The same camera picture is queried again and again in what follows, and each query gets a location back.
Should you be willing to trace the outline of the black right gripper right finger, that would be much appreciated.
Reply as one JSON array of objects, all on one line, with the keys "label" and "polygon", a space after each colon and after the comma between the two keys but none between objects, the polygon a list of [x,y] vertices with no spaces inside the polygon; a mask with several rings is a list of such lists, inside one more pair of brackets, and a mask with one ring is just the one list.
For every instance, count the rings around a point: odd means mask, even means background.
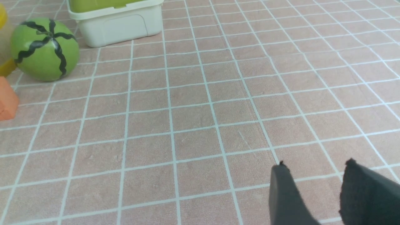
[{"label": "black right gripper right finger", "polygon": [[346,161],[339,214],[345,225],[398,225],[400,185],[351,158]]}]

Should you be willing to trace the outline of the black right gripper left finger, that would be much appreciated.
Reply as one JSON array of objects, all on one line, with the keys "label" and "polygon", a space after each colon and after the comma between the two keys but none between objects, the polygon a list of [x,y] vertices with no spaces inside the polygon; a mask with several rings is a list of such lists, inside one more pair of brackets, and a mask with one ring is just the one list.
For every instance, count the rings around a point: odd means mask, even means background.
[{"label": "black right gripper left finger", "polygon": [[271,169],[269,215],[272,225],[319,225],[307,209],[283,161]]}]

